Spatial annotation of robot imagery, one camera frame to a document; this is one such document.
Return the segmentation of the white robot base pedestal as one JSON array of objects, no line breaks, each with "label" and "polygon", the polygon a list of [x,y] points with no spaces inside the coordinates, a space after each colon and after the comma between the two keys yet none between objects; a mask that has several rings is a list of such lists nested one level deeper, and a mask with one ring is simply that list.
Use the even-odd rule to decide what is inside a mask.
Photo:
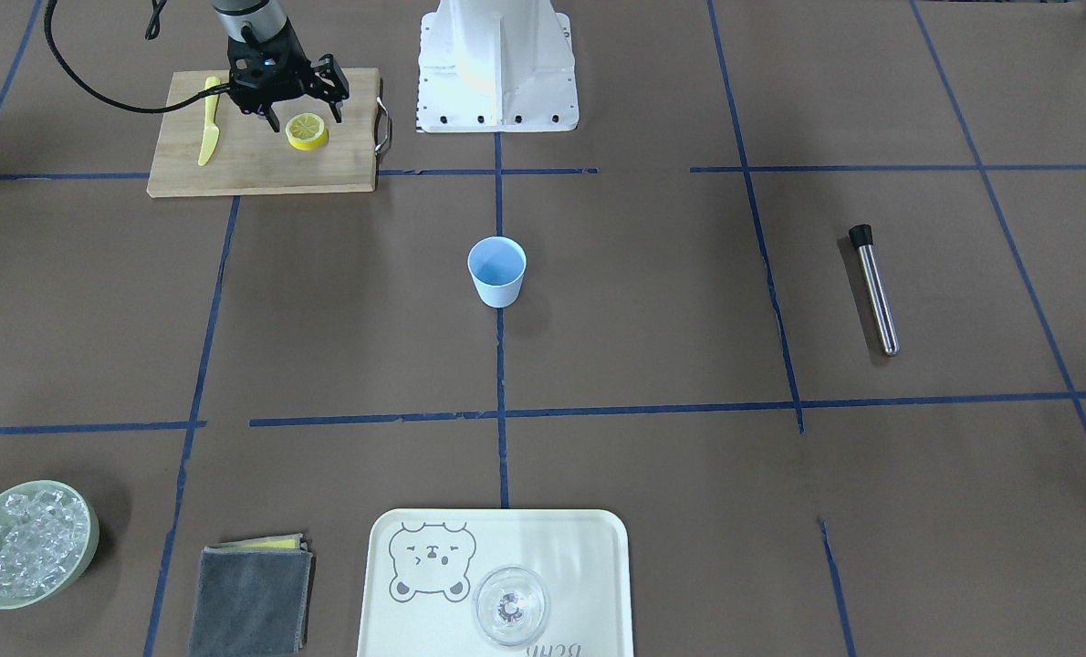
[{"label": "white robot base pedestal", "polygon": [[571,21],[550,1],[442,1],[419,37],[419,132],[580,125]]}]

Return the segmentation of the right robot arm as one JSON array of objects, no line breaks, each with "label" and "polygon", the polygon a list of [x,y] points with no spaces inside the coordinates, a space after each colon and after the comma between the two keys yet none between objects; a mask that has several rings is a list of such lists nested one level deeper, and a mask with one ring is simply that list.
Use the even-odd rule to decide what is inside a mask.
[{"label": "right robot arm", "polygon": [[227,94],[243,115],[267,121],[279,132],[275,104],[310,97],[326,103],[336,123],[343,121],[343,103],[350,99],[346,76],[334,55],[317,61],[306,55],[279,1],[214,1],[211,5],[227,34]]}]

